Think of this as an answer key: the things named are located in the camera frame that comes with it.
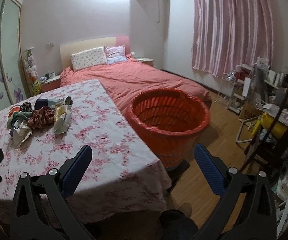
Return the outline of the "white tissue paper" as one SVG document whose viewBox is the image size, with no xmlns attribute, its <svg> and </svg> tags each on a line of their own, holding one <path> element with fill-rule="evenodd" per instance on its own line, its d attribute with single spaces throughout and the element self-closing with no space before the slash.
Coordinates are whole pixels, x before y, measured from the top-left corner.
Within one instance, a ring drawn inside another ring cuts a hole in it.
<svg viewBox="0 0 288 240">
<path fill-rule="evenodd" d="M 32 134 L 31 129 L 26 125 L 13 129 L 12 140 L 15 147 L 20 147 Z"/>
</svg>

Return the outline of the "teal grey sock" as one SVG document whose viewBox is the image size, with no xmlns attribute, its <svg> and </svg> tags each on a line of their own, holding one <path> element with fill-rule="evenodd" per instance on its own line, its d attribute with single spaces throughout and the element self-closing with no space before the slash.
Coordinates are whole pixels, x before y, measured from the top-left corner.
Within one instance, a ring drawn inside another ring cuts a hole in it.
<svg viewBox="0 0 288 240">
<path fill-rule="evenodd" d="M 7 128 L 11 129 L 17 121 L 28 121 L 32 112 L 15 111 L 7 120 Z"/>
</svg>

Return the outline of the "red striped scrunchie cloth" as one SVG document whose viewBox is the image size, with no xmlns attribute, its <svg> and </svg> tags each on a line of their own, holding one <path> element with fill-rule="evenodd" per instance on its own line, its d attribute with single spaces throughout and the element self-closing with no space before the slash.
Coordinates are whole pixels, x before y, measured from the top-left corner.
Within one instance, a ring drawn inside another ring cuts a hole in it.
<svg viewBox="0 0 288 240">
<path fill-rule="evenodd" d="M 32 129 L 44 129 L 54 123 L 54 110 L 48 106 L 43 106 L 39 110 L 33 110 L 28 125 Z"/>
</svg>

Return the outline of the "black daisy floral cloth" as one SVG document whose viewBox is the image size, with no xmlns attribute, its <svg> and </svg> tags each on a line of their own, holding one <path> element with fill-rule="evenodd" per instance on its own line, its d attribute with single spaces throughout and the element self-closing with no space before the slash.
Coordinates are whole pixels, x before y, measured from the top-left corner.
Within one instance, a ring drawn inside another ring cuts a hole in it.
<svg viewBox="0 0 288 240">
<path fill-rule="evenodd" d="M 32 104 L 30 102 L 24 102 L 23 104 L 21 104 L 20 106 L 20 111 L 21 112 L 33 112 L 33 108 L 32 108 Z"/>
</svg>

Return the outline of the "navy and grey pouch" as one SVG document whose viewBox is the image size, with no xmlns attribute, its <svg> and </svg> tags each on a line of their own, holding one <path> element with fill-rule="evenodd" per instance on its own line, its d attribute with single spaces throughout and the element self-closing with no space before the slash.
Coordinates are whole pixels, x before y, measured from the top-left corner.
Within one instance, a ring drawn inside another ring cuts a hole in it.
<svg viewBox="0 0 288 240">
<path fill-rule="evenodd" d="M 41 99 L 41 98 L 38 98 L 36 100 L 35 105 L 34 105 L 34 109 L 40 110 L 41 108 L 43 108 L 45 106 L 49 107 L 51 109 L 54 109 L 57 101 L 58 101 L 58 99 Z"/>
</svg>

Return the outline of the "black stool under basket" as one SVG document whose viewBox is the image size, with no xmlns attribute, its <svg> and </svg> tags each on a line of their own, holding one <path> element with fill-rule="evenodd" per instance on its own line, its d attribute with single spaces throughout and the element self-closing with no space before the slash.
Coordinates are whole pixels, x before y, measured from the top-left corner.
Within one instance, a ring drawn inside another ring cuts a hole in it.
<svg viewBox="0 0 288 240">
<path fill-rule="evenodd" d="M 190 167 L 189 162 L 184 159 L 177 167 L 167 171 L 167 174 L 171 179 L 171 186 L 169 189 L 165 191 L 165 196 L 170 195 L 170 193 L 175 188 L 177 182 L 180 180 L 184 172 L 189 169 L 189 167 Z"/>
</svg>

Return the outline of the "floral pink white tablecloth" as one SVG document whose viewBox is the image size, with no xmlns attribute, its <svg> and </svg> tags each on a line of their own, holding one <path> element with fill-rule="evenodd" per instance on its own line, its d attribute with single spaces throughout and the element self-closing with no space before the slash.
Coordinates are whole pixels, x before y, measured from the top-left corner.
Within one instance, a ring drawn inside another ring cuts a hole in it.
<svg viewBox="0 0 288 240">
<path fill-rule="evenodd" d="M 68 203 L 83 223 L 116 213 L 163 211 L 164 194 L 171 181 L 160 159 L 136 134 L 107 94 L 93 79 L 41 94 L 43 99 L 72 98 L 71 125 L 64 134 L 52 127 L 38 129 L 15 147 L 7 117 L 0 111 L 0 220 L 10 221 L 12 200 L 23 172 L 31 176 L 61 167 L 84 145 L 92 148 L 92 161 Z"/>
</svg>

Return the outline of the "sliding floral wardrobe doors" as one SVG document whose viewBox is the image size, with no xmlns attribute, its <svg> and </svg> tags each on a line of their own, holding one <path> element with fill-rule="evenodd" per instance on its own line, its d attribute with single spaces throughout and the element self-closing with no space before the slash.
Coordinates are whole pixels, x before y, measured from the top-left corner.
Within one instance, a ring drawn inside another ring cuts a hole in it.
<svg viewBox="0 0 288 240">
<path fill-rule="evenodd" d="M 0 0 L 0 110 L 30 97 L 20 44 L 21 4 Z"/>
</svg>

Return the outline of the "black tripod stand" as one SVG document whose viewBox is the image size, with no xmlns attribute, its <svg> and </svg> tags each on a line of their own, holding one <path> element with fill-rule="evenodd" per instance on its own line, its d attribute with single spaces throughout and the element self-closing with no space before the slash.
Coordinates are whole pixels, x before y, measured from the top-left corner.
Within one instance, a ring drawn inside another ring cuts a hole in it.
<svg viewBox="0 0 288 240">
<path fill-rule="evenodd" d="M 286 83 L 286 93 L 288 94 L 288 74 L 286 75 Z M 256 124 L 261 115 L 242 121 L 235 142 L 237 144 L 248 143 L 248 146 L 244 150 L 246 158 L 244 164 L 239 169 L 240 172 L 243 172 L 247 167 L 252 168 L 253 163 L 258 163 L 259 166 L 270 176 L 277 177 L 280 172 L 288 166 L 288 128 L 280 139 L 276 139 L 271 133 L 280 114 L 282 113 L 282 110 L 283 107 L 280 107 L 268 130 L 263 129 L 260 126 L 260 130 L 256 132 L 251 139 L 240 140 L 239 138 L 244 126 L 248 122 L 252 121 Z"/>
</svg>

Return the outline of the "pink left nightstand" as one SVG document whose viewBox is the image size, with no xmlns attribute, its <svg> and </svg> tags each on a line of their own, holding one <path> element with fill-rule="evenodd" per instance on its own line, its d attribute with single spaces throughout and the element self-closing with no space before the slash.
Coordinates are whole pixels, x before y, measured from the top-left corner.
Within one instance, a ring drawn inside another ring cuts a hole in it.
<svg viewBox="0 0 288 240">
<path fill-rule="evenodd" d="M 41 84 L 41 92 L 45 93 L 60 87 L 60 75 L 55 76 Z"/>
</svg>

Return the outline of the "hanging plush toy stack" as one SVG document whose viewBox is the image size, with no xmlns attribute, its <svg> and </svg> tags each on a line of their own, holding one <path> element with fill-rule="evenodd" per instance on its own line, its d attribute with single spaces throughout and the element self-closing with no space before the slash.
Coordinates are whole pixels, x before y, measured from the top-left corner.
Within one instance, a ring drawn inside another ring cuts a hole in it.
<svg viewBox="0 0 288 240">
<path fill-rule="evenodd" d="M 38 95 L 41 92 L 41 84 L 32 50 L 31 48 L 26 51 L 24 67 L 30 90 L 33 95 Z"/>
</svg>

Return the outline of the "orange lined laundry basket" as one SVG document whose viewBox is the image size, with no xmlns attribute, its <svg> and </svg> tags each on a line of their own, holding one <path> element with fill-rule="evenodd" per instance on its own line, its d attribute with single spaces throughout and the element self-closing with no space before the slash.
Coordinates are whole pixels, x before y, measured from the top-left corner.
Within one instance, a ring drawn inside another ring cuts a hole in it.
<svg viewBox="0 0 288 240">
<path fill-rule="evenodd" d="M 166 170 L 180 165 L 196 137 L 210 122 L 209 108 L 178 89 L 152 89 L 131 100 L 126 119 L 162 161 Z"/>
</svg>

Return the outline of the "cluttered desk with items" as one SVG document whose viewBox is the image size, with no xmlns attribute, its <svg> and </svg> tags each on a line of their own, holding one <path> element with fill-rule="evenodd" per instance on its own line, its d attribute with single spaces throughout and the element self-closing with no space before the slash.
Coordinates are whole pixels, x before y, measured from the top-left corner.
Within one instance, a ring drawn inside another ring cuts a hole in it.
<svg viewBox="0 0 288 240">
<path fill-rule="evenodd" d="M 283 107 L 278 121 L 288 126 L 286 76 L 274 72 L 266 59 L 259 57 L 254 65 L 237 65 L 226 81 L 232 83 L 227 109 L 237 113 L 241 120 L 263 112 L 275 118 L 280 107 Z"/>
</svg>

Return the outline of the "beige pink headboard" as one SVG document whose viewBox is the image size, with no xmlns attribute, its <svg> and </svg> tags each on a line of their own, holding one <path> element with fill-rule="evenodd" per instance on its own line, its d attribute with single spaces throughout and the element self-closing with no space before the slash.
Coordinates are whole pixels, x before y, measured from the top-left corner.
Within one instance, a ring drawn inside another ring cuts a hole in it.
<svg viewBox="0 0 288 240">
<path fill-rule="evenodd" d="M 62 63 L 62 70 L 72 66 L 70 55 L 79 53 L 84 50 L 89 50 L 97 47 L 117 47 L 125 45 L 126 54 L 131 53 L 128 36 L 113 36 L 93 38 L 89 40 L 82 40 L 72 43 L 63 44 L 60 46 L 60 58 Z"/>
</svg>

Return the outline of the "floral white pillow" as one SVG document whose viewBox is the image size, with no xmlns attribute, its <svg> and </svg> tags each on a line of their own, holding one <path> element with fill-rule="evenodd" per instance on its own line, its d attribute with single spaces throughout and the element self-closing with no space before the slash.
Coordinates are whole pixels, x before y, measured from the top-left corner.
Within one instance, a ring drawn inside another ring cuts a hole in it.
<svg viewBox="0 0 288 240">
<path fill-rule="evenodd" d="M 71 54 L 72 68 L 76 72 L 88 67 L 107 64 L 107 57 L 104 47 L 97 47 Z"/>
</svg>

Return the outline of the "coral red duvet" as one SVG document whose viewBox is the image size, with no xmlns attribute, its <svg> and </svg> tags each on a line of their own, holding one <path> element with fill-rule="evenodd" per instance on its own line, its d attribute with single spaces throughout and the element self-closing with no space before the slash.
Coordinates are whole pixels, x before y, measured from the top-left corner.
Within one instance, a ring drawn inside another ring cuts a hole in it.
<svg viewBox="0 0 288 240">
<path fill-rule="evenodd" d="M 173 88 L 196 96 L 208 108 L 212 99 L 207 89 L 195 81 L 180 77 L 131 58 L 125 62 L 102 64 L 73 71 L 65 68 L 60 74 L 60 85 L 98 79 L 121 112 L 125 112 L 132 98 L 151 89 Z"/>
</svg>

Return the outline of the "striped pink pillow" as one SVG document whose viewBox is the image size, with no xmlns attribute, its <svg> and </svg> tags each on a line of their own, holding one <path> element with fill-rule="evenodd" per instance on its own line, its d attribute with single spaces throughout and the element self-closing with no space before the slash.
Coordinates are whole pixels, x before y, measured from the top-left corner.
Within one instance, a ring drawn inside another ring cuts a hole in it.
<svg viewBox="0 0 288 240">
<path fill-rule="evenodd" d="M 104 47 L 105 55 L 107 57 L 108 64 L 114 64 L 119 62 L 126 62 L 126 48 L 125 45 L 116 47 Z"/>
</svg>

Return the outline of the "right bedside nightstand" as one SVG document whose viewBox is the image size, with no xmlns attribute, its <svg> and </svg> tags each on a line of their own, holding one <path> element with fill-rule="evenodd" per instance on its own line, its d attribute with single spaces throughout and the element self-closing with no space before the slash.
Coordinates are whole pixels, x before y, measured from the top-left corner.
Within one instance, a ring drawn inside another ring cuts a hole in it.
<svg viewBox="0 0 288 240">
<path fill-rule="evenodd" d="M 147 64 L 151 67 L 154 66 L 154 60 L 153 59 L 149 59 L 149 58 L 136 58 L 137 61 Z"/>
</svg>

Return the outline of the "pink striped curtain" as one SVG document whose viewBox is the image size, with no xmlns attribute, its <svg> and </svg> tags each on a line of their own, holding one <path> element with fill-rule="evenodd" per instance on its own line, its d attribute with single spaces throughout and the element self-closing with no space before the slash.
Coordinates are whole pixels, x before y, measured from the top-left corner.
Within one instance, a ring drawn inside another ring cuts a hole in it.
<svg viewBox="0 0 288 240">
<path fill-rule="evenodd" d="M 272 62 L 271 0 L 194 0 L 192 68 L 221 77 L 258 58 Z"/>
</svg>

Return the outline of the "white wall socket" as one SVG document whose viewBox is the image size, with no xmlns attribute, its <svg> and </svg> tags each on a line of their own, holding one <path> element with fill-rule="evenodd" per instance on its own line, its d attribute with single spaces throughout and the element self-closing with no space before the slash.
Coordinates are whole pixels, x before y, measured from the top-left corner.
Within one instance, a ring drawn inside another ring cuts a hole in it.
<svg viewBox="0 0 288 240">
<path fill-rule="evenodd" d="M 48 44 L 46 44 L 46 46 L 47 47 L 53 47 L 54 46 L 54 43 L 52 42 L 52 43 L 48 43 Z"/>
</svg>

